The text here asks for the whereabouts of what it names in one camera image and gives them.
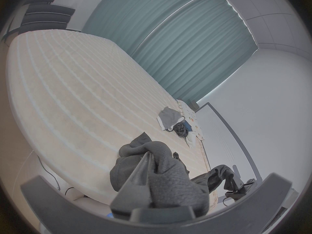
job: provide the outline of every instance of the floral pillowcase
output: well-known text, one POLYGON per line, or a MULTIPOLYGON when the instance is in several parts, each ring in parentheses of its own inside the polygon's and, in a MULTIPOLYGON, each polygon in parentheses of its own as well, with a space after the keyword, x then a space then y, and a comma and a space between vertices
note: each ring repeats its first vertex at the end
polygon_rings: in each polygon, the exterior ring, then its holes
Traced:
POLYGON ((201 128, 198 124, 195 112, 182 100, 177 100, 179 104, 180 113, 185 117, 185 120, 191 125, 193 132, 196 133, 200 140, 204 140, 201 128))

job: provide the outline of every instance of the blue cloth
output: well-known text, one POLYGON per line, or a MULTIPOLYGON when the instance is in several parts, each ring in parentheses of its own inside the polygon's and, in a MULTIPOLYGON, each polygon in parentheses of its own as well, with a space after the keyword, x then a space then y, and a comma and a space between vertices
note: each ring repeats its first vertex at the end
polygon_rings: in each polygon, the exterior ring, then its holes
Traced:
POLYGON ((186 129, 189 131, 189 132, 192 132, 192 127, 191 125, 185 120, 183 122, 183 124, 185 125, 186 129))

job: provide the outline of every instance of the curtain fold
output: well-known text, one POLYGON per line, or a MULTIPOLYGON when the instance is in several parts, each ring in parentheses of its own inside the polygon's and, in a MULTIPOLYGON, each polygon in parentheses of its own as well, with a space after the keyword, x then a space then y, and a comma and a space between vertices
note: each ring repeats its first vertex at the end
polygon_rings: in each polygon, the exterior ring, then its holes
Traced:
POLYGON ((257 49, 226 0, 102 0, 82 32, 115 42, 186 103, 217 87, 257 49))

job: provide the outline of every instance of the cable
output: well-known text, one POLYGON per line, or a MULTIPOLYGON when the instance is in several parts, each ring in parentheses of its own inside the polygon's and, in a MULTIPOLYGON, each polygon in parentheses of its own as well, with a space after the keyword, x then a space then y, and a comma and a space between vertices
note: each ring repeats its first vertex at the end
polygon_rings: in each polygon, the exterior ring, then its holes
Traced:
POLYGON ((66 193, 68 192, 68 190, 69 190, 69 189, 72 189, 72 188, 74 188, 74 187, 69 187, 69 188, 66 190, 65 196, 66 196, 66 193))
POLYGON ((228 207, 228 205, 226 205, 226 204, 224 203, 224 200, 226 200, 227 198, 229 198, 229 197, 225 197, 225 198, 222 200, 222 203, 223 203, 226 207, 228 207))
MULTIPOLYGON (((41 160, 40 160, 40 158, 39 158, 39 156, 38 156, 38 159, 39 159, 39 161, 40 161, 40 164, 41 164, 41 166, 43 167, 43 169, 48 173, 48 174, 50 174, 54 179, 55 179, 55 181, 57 182, 57 179, 56 179, 56 177, 54 177, 54 175, 52 174, 52 173, 50 173, 50 172, 48 172, 45 168, 44 168, 44 166, 43 166, 43 164, 42 164, 42 162, 41 162, 41 160)), ((59 185, 59 183, 57 182, 57 189, 60 191, 60 185, 59 185)))

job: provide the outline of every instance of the mattress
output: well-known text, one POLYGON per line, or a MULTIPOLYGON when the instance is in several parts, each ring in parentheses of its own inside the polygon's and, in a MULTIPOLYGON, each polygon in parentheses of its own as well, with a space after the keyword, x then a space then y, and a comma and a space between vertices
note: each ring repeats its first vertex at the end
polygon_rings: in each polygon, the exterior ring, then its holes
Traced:
MULTIPOLYGON (((87 196, 110 204, 109 172, 119 148, 146 132, 177 152, 190 178, 209 171, 197 139, 190 149, 161 131, 158 113, 179 106, 142 67, 110 40, 66 30, 27 32, 7 56, 15 120, 36 154, 87 196)), ((211 209, 217 201, 211 193, 211 209)))

